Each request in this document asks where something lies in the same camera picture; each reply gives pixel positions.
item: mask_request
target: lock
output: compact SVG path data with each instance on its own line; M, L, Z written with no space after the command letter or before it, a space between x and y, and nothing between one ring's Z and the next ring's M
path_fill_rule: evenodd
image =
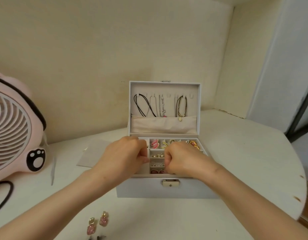
M178 187L180 181L178 179L165 179L162 181L164 187Z

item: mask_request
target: paw print decoration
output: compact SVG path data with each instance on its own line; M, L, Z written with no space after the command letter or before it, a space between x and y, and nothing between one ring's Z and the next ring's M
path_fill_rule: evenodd
M45 163L45 150L38 148L36 150L29 151L26 157L26 164L29 170L32 172L39 171Z

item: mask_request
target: hand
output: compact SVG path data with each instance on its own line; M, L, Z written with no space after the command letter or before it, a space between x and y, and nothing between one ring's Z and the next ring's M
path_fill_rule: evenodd
M114 188L149 161L146 141L135 136L125 136L107 146L100 160L91 169L91 173L96 178L104 179Z
M200 179L201 175L217 170L220 165L185 141L173 142L165 149L167 173L186 175Z

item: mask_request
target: jewelry box lid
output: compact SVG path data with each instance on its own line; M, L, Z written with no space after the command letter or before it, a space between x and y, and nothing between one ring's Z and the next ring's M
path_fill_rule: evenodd
M128 135L198 137L201 84L130 81Z

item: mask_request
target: jewelry box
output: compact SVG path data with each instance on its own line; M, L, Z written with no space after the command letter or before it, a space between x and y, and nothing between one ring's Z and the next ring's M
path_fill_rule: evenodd
M200 83L130 81L128 135L147 142L150 162L116 187L119 198L217 198L199 180L164 173L164 149L186 141L208 155L199 140Z

